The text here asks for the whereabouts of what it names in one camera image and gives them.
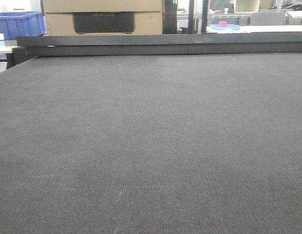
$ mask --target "blue storage bin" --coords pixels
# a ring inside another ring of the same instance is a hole
[[[40,11],[1,12],[0,33],[5,40],[19,36],[39,36],[45,33],[44,18]]]

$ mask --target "white table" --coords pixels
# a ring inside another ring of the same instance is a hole
[[[208,33],[224,33],[223,30],[207,27]],[[271,26],[241,26],[240,30],[227,33],[255,33],[255,32],[302,32],[302,25],[271,25]]]
[[[0,47],[0,54],[11,54],[12,53],[12,49],[15,48],[16,46],[1,46]]]
[[[12,49],[15,47],[16,45],[0,46],[0,54],[5,54],[6,56],[6,59],[0,59],[0,62],[7,62],[6,69],[15,66],[13,51],[12,51]]]

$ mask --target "chair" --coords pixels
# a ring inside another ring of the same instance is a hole
[[[250,25],[266,26],[266,25],[285,25],[286,16],[284,12],[277,11],[259,11],[250,17]]]

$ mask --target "cutting table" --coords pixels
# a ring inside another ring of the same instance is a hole
[[[0,73],[7,233],[302,234],[302,53],[48,57]]]

